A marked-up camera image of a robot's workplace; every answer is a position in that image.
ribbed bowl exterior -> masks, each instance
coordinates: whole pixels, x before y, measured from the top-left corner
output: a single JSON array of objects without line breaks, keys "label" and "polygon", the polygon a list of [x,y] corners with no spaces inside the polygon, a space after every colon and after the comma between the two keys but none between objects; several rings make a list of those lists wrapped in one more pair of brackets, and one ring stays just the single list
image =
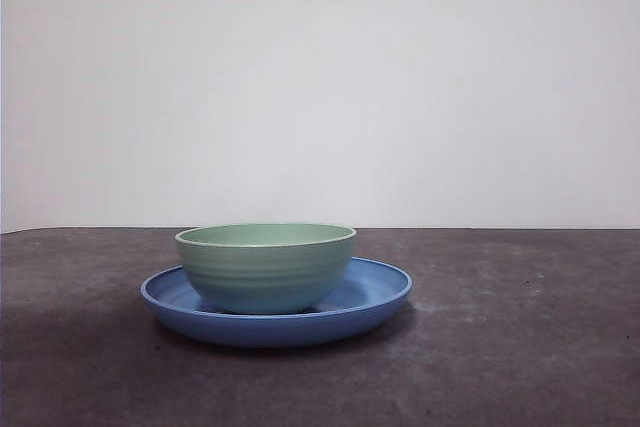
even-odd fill
[{"label": "ribbed bowl exterior", "polygon": [[178,242],[193,288],[237,314],[282,314],[309,307],[344,276],[355,236],[290,246],[213,246]]}]

bowl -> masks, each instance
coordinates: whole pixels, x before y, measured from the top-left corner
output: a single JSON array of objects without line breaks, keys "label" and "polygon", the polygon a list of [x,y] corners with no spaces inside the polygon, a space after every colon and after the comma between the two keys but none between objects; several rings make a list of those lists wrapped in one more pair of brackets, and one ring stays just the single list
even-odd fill
[{"label": "bowl", "polygon": [[187,279],[237,314],[286,314],[325,297],[344,276],[357,232],[323,224],[240,224],[176,235]]}]

dark gray tabletop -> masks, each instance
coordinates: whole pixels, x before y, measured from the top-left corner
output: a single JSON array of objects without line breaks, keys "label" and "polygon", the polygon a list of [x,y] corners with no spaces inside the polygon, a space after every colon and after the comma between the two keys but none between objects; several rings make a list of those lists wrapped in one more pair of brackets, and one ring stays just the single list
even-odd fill
[{"label": "dark gray tabletop", "polygon": [[2,236],[5,425],[640,425],[640,231],[362,229],[410,302],[287,350],[154,321],[138,288],[179,263],[175,232]]}]

blue dish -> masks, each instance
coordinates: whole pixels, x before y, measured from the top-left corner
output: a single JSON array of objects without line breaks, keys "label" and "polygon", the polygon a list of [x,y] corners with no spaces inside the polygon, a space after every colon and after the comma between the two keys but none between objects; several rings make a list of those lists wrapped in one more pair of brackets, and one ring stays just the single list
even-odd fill
[{"label": "blue dish", "polygon": [[194,339],[237,347],[293,347],[344,339],[391,317],[411,291],[411,278],[392,265],[353,257],[341,283],[298,314],[237,315],[204,300],[182,267],[144,281],[140,292],[160,322]]}]

